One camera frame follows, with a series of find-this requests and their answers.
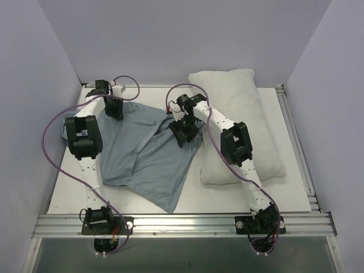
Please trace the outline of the blue-grey pillowcase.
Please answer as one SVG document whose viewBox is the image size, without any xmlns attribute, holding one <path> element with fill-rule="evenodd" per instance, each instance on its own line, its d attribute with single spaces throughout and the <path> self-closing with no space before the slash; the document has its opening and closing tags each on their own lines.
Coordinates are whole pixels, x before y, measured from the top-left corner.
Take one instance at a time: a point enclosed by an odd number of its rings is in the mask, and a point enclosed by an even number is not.
<svg viewBox="0 0 364 273">
<path fill-rule="evenodd" d="M 123 120 L 100 112 L 103 185 L 126 186 L 167 213 L 173 213 L 202 133 L 180 147 L 169 128 L 173 116 L 136 102 L 123 104 Z"/>
</svg>

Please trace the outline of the white pillow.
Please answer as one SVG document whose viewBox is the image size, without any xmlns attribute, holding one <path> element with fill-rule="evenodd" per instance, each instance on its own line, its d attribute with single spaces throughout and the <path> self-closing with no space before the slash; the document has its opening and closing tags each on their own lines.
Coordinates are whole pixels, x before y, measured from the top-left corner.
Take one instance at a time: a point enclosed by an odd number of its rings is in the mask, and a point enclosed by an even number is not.
<svg viewBox="0 0 364 273">
<path fill-rule="evenodd" d="M 254 165 L 261 181 L 287 175 L 260 104 L 252 69 L 200 71 L 189 74 L 188 80 L 207 92 L 210 104 L 220 113 L 232 121 L 247 125 L 253 145 Z M 204 162 L 201 182 L 213 185 L 239 184 L 239 179 L 216 152 L 206 127 L 202 130 L 202 136 Z"/>
</svg>

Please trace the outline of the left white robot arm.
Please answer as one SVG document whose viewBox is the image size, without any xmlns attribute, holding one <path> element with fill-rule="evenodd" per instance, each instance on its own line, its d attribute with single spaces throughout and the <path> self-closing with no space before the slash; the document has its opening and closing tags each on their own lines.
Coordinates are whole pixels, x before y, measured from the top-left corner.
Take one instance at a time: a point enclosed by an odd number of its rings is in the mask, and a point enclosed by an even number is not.
<svg viewBox="0 0 364 273">
<path fill-rule="evenodd" d="M 99 198 L 102 195 L 99 159 L 103 142 L 97 117 L 104 110 L 108 117 L 123 120 L 123 102 L 112 95 L 109 82 L 96 80 L 95 88 L 85 97 L 86 105 L 80 107 L 77 114 L 65 119 L 68 147 L 78 160 L 82 179 L 86 182 L 87 208 L 83 223 L 102 234 L 112 232 L 117 226 L 107 202 Z"/>
</svg>

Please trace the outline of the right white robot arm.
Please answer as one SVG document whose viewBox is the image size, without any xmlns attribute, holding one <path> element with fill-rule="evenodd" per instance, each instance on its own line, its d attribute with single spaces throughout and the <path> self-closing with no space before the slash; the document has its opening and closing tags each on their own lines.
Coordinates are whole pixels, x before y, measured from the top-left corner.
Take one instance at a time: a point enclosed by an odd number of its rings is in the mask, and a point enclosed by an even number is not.
<svg viewBox="0 0 364 273">
<path fill-rule="evenodd" d="M 179 147 L 197 136 L 199 129 L 196 122 L 204 122 L 220 159 L 243 185 L 253 218 L 253 228 L 264 233 L 272 224 L 278 224 L 280 213 L 277 205 L 263 189 L 255 170 L 253 145 L 247 125 L 243 122 L 236 123 L 209 106 L 207 98 L 202 94 L 193 97 L 182 94 L 177 98 L 176 104 L 180 111 L 173 113 L 174 121 L 169 124 L 169 128 Z"/>
</svg>

